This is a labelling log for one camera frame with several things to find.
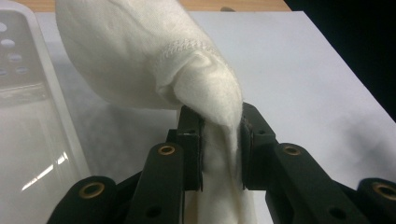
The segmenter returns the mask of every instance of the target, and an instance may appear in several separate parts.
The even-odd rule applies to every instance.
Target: white fabric
[[[242,191],[237,129],[242,95],[210,38],[175,0],[57,0],[66,52],[89,85],[117,105],[177,109],[205,118],[204,191],[186,223],[255,223]]]

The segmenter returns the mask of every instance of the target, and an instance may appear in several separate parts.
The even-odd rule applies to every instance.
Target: brass rivet
[[[298,156],[301,154],[301,150],[294,147],[285,147],[283,148],[283,151],[291,156]]]
[[[393,188],[392,186],[383,183],[374,182],[373,189],[376,193],[378,193],[382,197],[392,201],[396,201],[396,189]]]
[[[78,195],[83,199],[91,199],[100,195],[105,190],[105,185],[100,182],[92,182],[82,187]]]
[[[175,151],[176,151],[175,148],[174,148],[174,147],[171,147],[171,146],[164,146],[164,147],[160,147],[160,148],[158,149],[158,153],[160,153],[161,155],[164,155],[164,156],[171,155],[171,154],[173,154]]]

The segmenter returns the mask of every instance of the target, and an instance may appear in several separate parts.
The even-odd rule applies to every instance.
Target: white sheet
[[[335,180],[396,181],[396,125],[303,12],[193,12],[279,142],[305,147]],[[53,13],[36,14],[93,175],[116,181],[142,169],[176,127],[169,111],[105,103],[68,61]],[[255,192],[258,223],[271,223]]]

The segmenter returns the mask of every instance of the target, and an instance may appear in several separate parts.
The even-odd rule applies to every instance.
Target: clear plastic container
[[[0,0],[0,223],[45,223],[90,175],[35,14]]]

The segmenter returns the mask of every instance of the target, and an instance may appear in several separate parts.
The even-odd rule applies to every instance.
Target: wooden surface
[[[14,0],[34,12],[54,11],[55,0]],[[290,11],[283,0],[180,0],[190,11],[220,11],[229,7],[235,11]]]

